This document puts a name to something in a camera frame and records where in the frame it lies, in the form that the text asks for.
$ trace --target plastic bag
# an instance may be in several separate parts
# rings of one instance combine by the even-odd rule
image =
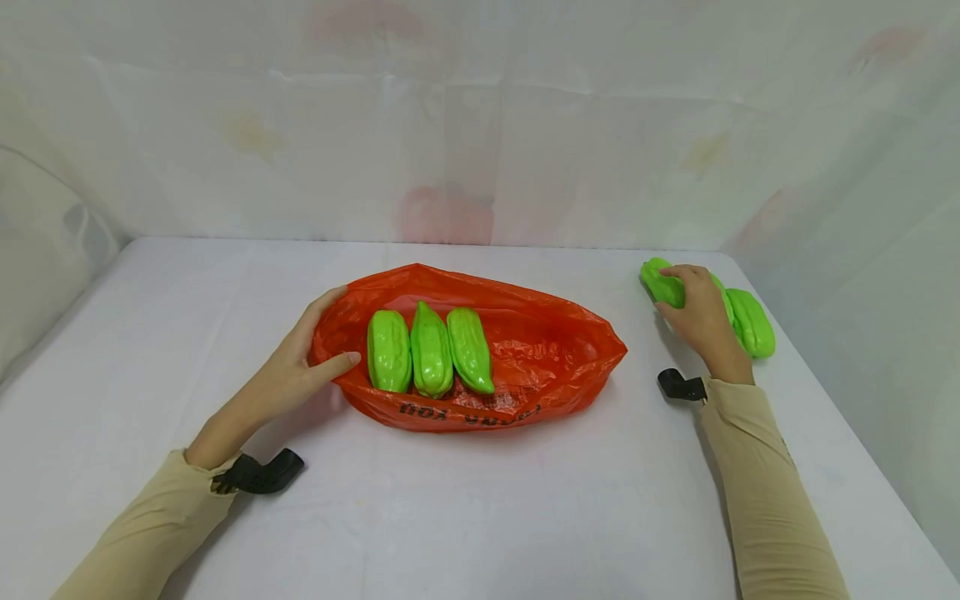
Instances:
[[[314,331],[310,364],[349,350],[363,360],[335,382],[354,408],[410,431],[516,427],[582,411],[627,353],[610,324],[573,302],[421,264],[357,279]],[[490,345],[495,392],[481,396],[455,377],[438,400],[376,390],[367,374],[367,323],[381,308],[413,321],[417,300],[444,320],[457,306],[480,314]]]

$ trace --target wrinkled cloth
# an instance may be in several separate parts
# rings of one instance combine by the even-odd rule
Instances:
[[[210,490],[214,470],[171,452],[140,494],[107,528],[53,600],[153,600],[170,575],[227,516],[236,492]]]
[[[723,480],[743,600],[850,598],[766,394],[704,382],[700,423]]]

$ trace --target tabletop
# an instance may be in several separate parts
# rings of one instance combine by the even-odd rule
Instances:
[[[335,386],[251,440],[307,469],[241,497],[165,598],[736,597],[696,406],[657,373],[703,365],[637,278],[653,255],[753,291],[721,253],[141,238],[0,389],[0,596],[47,597],[170,448],[325,289],[420,262],[572,300],[629,349],[585,412],[503,431],[392,429]],[[774,324],[756,364],[854,598],[960,587]]]

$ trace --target black wrist strap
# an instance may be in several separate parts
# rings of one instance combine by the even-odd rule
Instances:
[[[303,470],[303,459],[290,448],[283,448],[266,465],[253,456],[241,454],[227,472],[213,478],[211,489],[216,493],[242,490],[249,493],[275,493],[283,490]]]
[[[667,397],[692,402],[707,399],[707,388],[704,387],[704,380],[700,377],[684,379],[676,369],[666,369],[657,375],[657,381]]]

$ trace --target toy bitter melon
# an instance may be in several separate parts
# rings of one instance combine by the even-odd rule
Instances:
[[[654,301],[666,302],[674,308],[683,308],[686,303],[684,283],[679,277],[668,277],[660,274],[660,269],[666,269],[672,266],[673,265],[666,260],[655,256],[643,263],[643,266],[640,267],[640,280],[643,281],[643,284],[650,290]],[[713,283],[720,288],[720,292],[723,293],[726,288],[723,283],[720,282],[720,279],[713,273],[710,274],[710,277],[713,279]],[[724,308],[727,309],[727,320],[733,323],[733,307],[726,294],[723,294],[723,304]]]
[[[404,393],[410,387],[410,336],[395,310],[378,310],[367,326],[367,370],[377,390]]]
[[[453,366],[464,385],[478,394],[492,394],[490,347],[480,315],[465,306],[454,308],[446,315],[446,328],[450,333]]]
[[[763,307],[746,290],[727,290],[727,298],[733,306],[733,330],[740,346],[754,358],[772,356],[777,349],[777,338]]]
[[[417,302],[410,330],[414,359],[414,386],[424,396],[439,398],[453,385],[450,336],[444,320],[424,301]]]

